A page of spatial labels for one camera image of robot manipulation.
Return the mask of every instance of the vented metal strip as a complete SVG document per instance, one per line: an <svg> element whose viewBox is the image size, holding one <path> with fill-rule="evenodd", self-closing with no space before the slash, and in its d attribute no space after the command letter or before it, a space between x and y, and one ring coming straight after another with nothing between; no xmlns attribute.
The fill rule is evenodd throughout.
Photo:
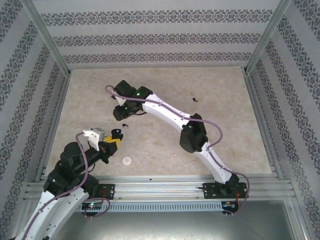
<svg viewBox="0 0 320 240"><path fill-rule="evenodd" d="M101 210L87 210L87 213L103 212L108 203L102 204ZM188 202L112 202L111 213L154 213L154 212L217 212L223 211L221 201ZM79 206L76 213L83 212Z"/></svg>

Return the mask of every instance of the beige floor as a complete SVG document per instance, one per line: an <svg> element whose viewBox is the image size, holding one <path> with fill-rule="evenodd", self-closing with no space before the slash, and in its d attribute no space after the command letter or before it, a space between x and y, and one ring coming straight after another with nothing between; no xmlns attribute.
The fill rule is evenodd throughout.
<svg viewBox="0 0 320 240"><path fill-rule="evenodd" d="M46 168L54 169L64 146L83 129L100 127L110 133L123 129L120 149L109 164L97 163L92 175L160 176L210 174L200 159L179 145L180 133L159 118L145 114L116 121L117 101L104 90L122 79L145 86L173 107L198 113L218 124L224 137L215 151L232 170L250 174L270 173L270 166L240 67L77 69L72 72L63 110ZM211 142L218 131L206 126ZM82 142L87 146L86 138ZM133 163L122 164L124 156Z"/></svg>

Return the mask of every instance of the purple cable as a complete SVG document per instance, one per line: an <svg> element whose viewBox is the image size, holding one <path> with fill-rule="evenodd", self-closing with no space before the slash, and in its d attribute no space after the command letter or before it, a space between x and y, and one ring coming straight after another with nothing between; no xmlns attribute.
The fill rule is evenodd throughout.
<svg viewBox="0 0 320 240"><path fill-rule="evenodd" d="M111 202L109 201L109 199L103 198L103 197L89 198L89 199L86 199L85 201L83 201L82 203L85 203L85 202L88 202L88 201L92 201L92 200L105 200L105 201L108 202L108 207L107 207L104 211L99 212L99 213L97 213L97 214L94 215L94 216L87 216L87 215L86 215L86 212L87 212L87 210L90 210L90 208L86 208L86 209L84 210L84 213L83 213L83 215L84 215L85 218L90 218L90 219L97 218L97 217L101 216L102 214L105 214L105 213L109 210L109 208L110 208L110 206L111 206Z"/></svg>
<svg viewBox="0 0 320 240"><path fill-rule="evenodd" d="M112 90L114 90L114 87L113 87L112 85L107 85L107 86L104 87L104 89L106 90L106 92L109 93L109 94L111 94L112 96L115 96L115 97L118 97L118 98L121 98L121 99L125 99L125 100L129 100L129 101L147 102L147 103L152 103L152 104L161 105L162 107L164 107L165 109L169 110L171 113L175 114L176 116L178 116L178 117L181 118L181 119L185 119L185 120L188 120L188 121L194 121L194 122L200 122L200 123L210 124L210 125L214 126L216 129L218 129L218 131L219 131L219 133L220 133L219 139L218 139L216 142L210 144L210 145L206 148L206 150L209 152L209 154L210 154L211 158L213 159L213 161L214 161L220 168L222 168L223 170L225 170L225 171L227 171L227 172L229 172L229 173L231 173L231 174L240 175L240 176L243 176L243 177L245 178L245 180L246 180L246 182L247 182L247 191L246 191L245 198L244 198L244 200L243 200L242 206L240 207L240 209L239 209L235 214L238 214L238 213L240 212L240 210L243 209L243 207L244 207L244 205L246 204L246 201L247 201L247 199L248 199L248 197L249 197L249 190L250 190L249 178L248 178L246 175L244 175L243 173L236 172L236 171L231 171L231 170L223 167L223 166L214 158L214 156L212 155L212 153L209 151L211 147L213 147L214 145L217 145L218 143L220 143L221 140L222 140L222 137L223 137L223 132L222 132L221 128L220 128L217 124L215 124L215 123L213 123L213 122L211 122L211 121L208 121L208 120L185 117L185 116L181 115L180 113L178 113L178 112L174 111L173 109L171 109L171 108L170 108L169 106L167 106L166 104L160 103L160 102L158 102L158 101L154 101L154 100L150 100L150 99L135 98L135 97L120 96L120 95L118 95L118 94L116 94L116 93L108 90L108 88L112 88Z"/></svg>
<svg viewBox="0 0 320 240"><path fill-rule="evenodd" d="M87 156L86 156L86 154L85 154L85 150L84 150L82 144L81 144L80 141L79 141L79 136L81 136L82 134L83 134L83 132L80 132L80 133L78 133L78 134L75 136L75 140L76 140L76 142L78 143L79 148L80 148L80 151L81 151L82 156L83 156L84 167L85 167L84 178L83 178L82 182L81 182L78 186L76 186L75 188L73 188L73 189L71 189L71 190L69 190L69 191L66 191L66 192L64 192L64 193L61 193L61 194L59 194L58 196L55 196L55 197L51 198L49 201L47 201L47 202L39 209L39 211L36 212L36 214L33 216L32 220L30 221L30 224L28 225L28 227L27 227L26 230L25 230L25 233L24 233L24 235L23 235L23 237L22 237L22 240L25 240L25 239L26 239L26 237L27 237L27 235L28 235L28 232L29 232L30 229L31 229L32 224L34 224L34 222L35 222L36 218L38 217L38 215L40 214L40 212L42 213L42 211L43 211L50 203L52 203L54 200L57 200L57 199L59 199L59 198L61 198L61 197L64 197L64 196L66 196L66 195L74 192L75 190L79 189L79 188L86 182L86 180L87 180L87 178L88 178L88 168L89 168L89 167L88 167L88 161L87 161Z"/></svg>

